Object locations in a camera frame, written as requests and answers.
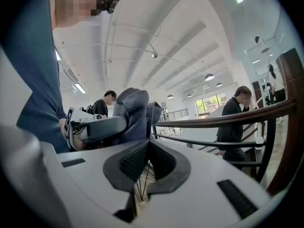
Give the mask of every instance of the black mesh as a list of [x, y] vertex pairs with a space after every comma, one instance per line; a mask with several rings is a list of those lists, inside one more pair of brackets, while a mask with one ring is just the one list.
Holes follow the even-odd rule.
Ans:
[[148, 154], [149, 160], [153, 165], [156, 180], [170, 174], [176, 166], [175, 158], [153, 143], [150, 143]]
[[146, 163], [149, 143], [138, 147], [119, 161], [119, 169], [131, 180], [137, 181]]

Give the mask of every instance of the green tree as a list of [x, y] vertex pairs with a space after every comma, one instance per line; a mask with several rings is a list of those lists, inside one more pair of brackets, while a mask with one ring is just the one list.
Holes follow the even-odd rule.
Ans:
[[196, 106], [198, 108], [199, 114], [200, 113], [204, 113], [204, 109], [205, 109], [205, 111], [207, 110], [206, 103], [203, 103], [202, 100], [195, 101], [195, 104], [196, 104]]
[[215, 96], [213, 96], [211, 99], [210, 99], [210, 102], [212, 103], [212, 104], [214, 104], [214, 103], [221, 103], [222, 102], [222, 100], [220, 99], [220, 98], [218, 98], [218, 101], [217, 101], [217, 97], [216, 97], [216, 95]]

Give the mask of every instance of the window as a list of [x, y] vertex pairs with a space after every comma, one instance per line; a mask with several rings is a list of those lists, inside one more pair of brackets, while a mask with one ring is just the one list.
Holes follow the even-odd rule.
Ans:
[[199, 119], [203, 119], [227, 102], [225, 92], [211, 95], [195, 101]]

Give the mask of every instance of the blue shirt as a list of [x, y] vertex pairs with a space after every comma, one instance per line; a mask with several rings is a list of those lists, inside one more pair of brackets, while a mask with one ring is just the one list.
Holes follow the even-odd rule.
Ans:
[[29, 0], [6, 38], [3, 42], [5, 53], [33, 91], [17, 126], [32, 132], [40, 141], [51, 143], [57, 153], [68, 152], [59, 125], [59, 119], [66, 118], [66, 114], [59, 89], [49, 0]]

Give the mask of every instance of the air vent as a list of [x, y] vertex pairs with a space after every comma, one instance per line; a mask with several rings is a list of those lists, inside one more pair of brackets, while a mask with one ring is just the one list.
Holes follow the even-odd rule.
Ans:
[[66, 76], [74, 83], [78, 82], [78, 78], [75, 76], [73, 71], [69, 68], [68, 70], [64, 70]]

